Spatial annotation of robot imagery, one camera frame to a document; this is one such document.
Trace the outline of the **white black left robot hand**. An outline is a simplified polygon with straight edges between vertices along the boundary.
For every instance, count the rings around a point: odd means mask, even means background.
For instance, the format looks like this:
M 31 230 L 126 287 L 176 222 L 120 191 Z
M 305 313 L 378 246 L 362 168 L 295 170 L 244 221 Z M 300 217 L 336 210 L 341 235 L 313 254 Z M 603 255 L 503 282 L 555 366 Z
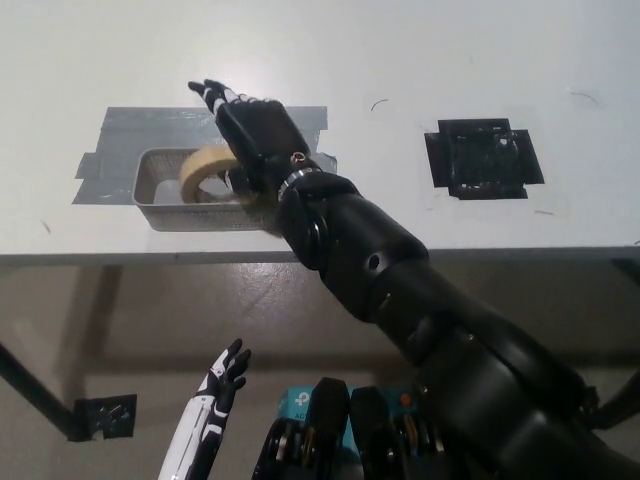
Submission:
M 210 366 L 189 399 L 158 478 L 206 479 L 222 444 L 237 391 L 246 383 L 251 351 L 238 338 Z

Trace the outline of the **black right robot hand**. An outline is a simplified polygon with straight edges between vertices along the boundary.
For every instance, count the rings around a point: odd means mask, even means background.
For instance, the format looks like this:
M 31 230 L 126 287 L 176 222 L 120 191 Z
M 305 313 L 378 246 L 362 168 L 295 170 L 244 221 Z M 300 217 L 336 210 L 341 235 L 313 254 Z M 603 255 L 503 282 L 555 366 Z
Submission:
M 245 172 L 251 189 L 276 196 L 294 173 L 317 170 L 311 150 L 284 105 L 238 94 L 213 80 L 190 81 Z

